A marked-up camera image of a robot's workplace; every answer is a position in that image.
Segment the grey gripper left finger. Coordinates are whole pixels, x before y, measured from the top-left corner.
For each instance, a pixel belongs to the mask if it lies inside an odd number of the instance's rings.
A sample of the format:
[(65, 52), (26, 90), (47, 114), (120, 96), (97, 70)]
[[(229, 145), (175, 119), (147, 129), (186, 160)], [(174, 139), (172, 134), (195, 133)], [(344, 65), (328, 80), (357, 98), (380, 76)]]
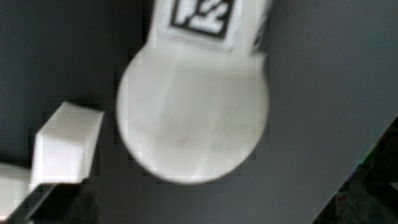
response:
[(95, 197), (88, 184), (40, 184), (0, 224), (95, 224)]

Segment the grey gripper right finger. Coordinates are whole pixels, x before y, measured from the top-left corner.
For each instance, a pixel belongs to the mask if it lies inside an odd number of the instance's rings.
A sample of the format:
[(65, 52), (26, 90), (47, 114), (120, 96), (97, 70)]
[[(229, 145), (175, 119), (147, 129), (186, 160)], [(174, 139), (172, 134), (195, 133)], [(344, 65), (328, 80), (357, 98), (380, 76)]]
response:
[(351, 180), (335, 194), (337, 224), (398, 224), (398, 182)]

